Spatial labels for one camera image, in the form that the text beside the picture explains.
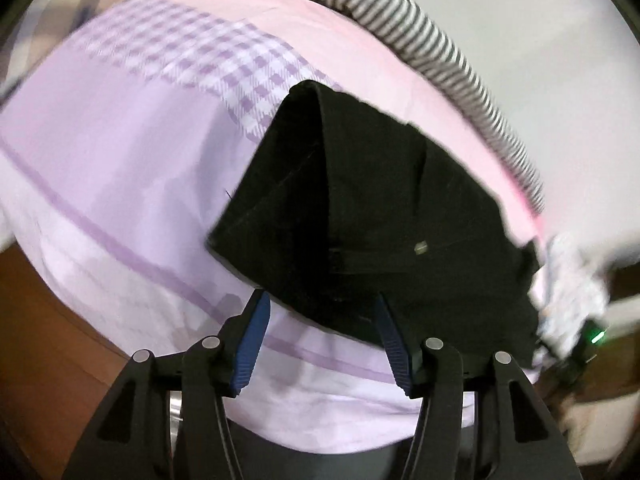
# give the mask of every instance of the mattress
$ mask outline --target mattress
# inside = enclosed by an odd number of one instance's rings
[[[495,197],[514,243],[542,240],[522,190],[458,110],[308,0],[127,0],[80,28],[0,114],[4,220],[54,293],[119,348],[184,351],[254,289],[204,240],[306,78],[415,124]],[[532,296],[542,302],[541,280]],[[466,425],[472,405],[468,394]],[[251,383],[225,407],[283,446],[344,453],[413,434],[420,401],[381,349],[272,301]]]

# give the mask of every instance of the blue gripper pad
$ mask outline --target blue gripper pad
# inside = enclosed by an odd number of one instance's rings
[[[260,294],[260,297],[255,303],[254,313],[244,330],[244,335],[238,343],[233,363],[233,374],[229,386],[236,395],[249,384],[271,315],[269,295],[263,290],[256,290],[254,296],[257,294]],[[251,303],[255,300],[254,296],[251,297],[246,308],[253,307]]]
[[[409,395],[412,389],[411,360],[382,295],[378,296],[374,309],[376,328],[385,346],[386,358],[389,359],[396,384]]]

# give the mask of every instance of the black garment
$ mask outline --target black garment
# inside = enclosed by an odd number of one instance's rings
[[[380,292],[415,338],[530,365],[536,260],[443,149],[317,82],[284,99],[208,245],[315,322],[380,344]]]

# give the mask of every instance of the black device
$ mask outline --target black device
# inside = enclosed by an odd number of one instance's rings
[[[581,479],[560,431],[509,354],[497,352],[483,370],[465,375],[453,346],[430,335],[407,344],[382,296],[375,310],[397,384],[423,399],[402,480],[454,480],[464,391],[476,393],[468,480]],[[63,480],[241,480],[222,399],[249,383],[269,315],[268,295],[256,290],[218,336],[169,356],[136,352],[84,430]],[[172,390],[182,391],[182,430],[173,455],[167,417]]]

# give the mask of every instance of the round metal pin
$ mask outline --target round metal pin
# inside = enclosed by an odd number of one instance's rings
[[[220,345],[220,339],[218,339],[214,335],[210,335],[209,337],[206,337],[202,340],[202,346],[204,346],[204,348],[207,348],[209,350],[213,348],[218,348],[219,345]]]
[[[138,350],[133,354],[133,360],[137,363],[143,363],[151,357],[149,350]]]
[[[511,362],[511,355],[507,352],[496,352],[495,360],[503,365],[508,365]]]
[[[444,343],[442,342],[442,339],[430,337],[424,342],[424,345],[431,350],[440,350],[444,346]]]

